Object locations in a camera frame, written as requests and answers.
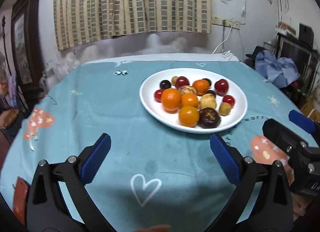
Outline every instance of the blue gripper pad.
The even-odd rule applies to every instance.
[[[236,186],[240,183],[240,167],[228,151],[228,146],[216,134],[210,138],[210,148],[228,181]]]
[[[80,181],[83,185],[93,181],[94,176],[98,172],[103,160],[111,149],[111,137],[104,133],[91,147],[93,147],[92,152],[82,163],[80,169]]]
[[[292,110],[289,113],[289,120],[305,130],[307,133],[313,133],[316,131],[315,123],[295,110]]]

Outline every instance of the metal screw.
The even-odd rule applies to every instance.
[[[315,171],[315,167],[313,166],[312,163],[309,163],[309,164],[308,164],[308,169],[309,169],[309,173],[312,173],[312,172]]]
[[[74,163],[76,160],[77,160],[77,157],[76,157],[76,156],[70,156],[70,157],[68,158],[68,162],[70,162],[70,163]]]
[[[39,166],[44,166],[46,164],[46,162],[45,162],[45,160],[44,159],[42,159],[41,161],[39,161]]]
[[[282,166],[282,162],[279,161],[279,160],[276,160],[276,161],[275,161],[275,165],[276,165],[277,167],[281,167],[281,166]]]
[[[247,156],[247,157],[244,158],[244,161],[245,161],[246,163],[249,163],[249,164],[250,164],[250,163],[253,163],[253,158]]]
[[[288,146],[287,149],[286,149],[287,153],[290,153],[291,150],[292,150],[292,147],[291,147],[291,146]]]

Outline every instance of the orange mushroom print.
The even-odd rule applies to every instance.
[[[31,118],[28,120],[27,130],[23,134],[24,140],[30,140],[30,149],[33,151],[33,139],[38,140],[39,128],[49,128],[54,123],[54,116],[43,109],[34,109]]]
[[[255,136],[251,140],[251,150],[257,163],[271,165],[275,160],[282,162],[289,184],[294,181],[293,170],[288,164],[288,155],[265,136]]]

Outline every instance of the teal tablecloth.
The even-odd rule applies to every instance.
[[[171,129],[143,108],[139,99],[141,83],[169,68],[201,68],[239,85],[248,99],[247,114],[235,128],[220,134],[243,156],[253,156],[251,146],[258,148],[252,140],[259,143],[261,139],[267,144],[260,137],[267,118],[275,118],[315,145],[310,135],[289,122],[289,111],[296,109],[291,101],[240,62],[84,64],[51,90],[23,122],[1,172],[0,189],[9,206],[17,176],[31,183],[41,159],[63,162],[94,144],[102,133],[108,133],[111,150],[86,189],[111,225],[119,232],[156,224],[171,225],[172,231],[204,231],[235,186],[228,183],[212,154],[209,134]],[[114,75],[118,70],[128,74]],[[145,182],[153,180],[145,190],[143,178]],[[81,220],[65,185],[61,188],[72,216]],[[248,217],[258,189],[241,219]]]

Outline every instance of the white plate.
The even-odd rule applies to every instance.
[[[236,100],[236,103],[231,110],[230,115],[221,116],[221,123],[217,128],[203,129],[197,125],[195,127],[185,127],[183,125],[180,125],[178,113],[171,114],[166,112],[163,109],[162,104],[156,102],[153,97],[154,92],[160,88],[160,82],[162,80],[171,81],[171,78],[174,76],[184,76],[188,78],[188,80],[190,81],[190,85],[192,85],[196,80],[209,78],[212,81],[212,86],[210,89],[214,89],[214,83],[218,80],[222,78],[226,79],[229,83],[228,94],[232,95]],[[248,102],[244,92],[234,82],[222,75],[195,68],[173,68],[155,73],[152,76],[149,76],[145,81],[143,81],[140,87],[139,95],[143,106],[154,118],[169,127],[187,133],[216,133],[229,129],[241,121],[248,108]],[[222,103],[222,96],[217,95],[216,101],[217,109],[219,109],[219,106]]]

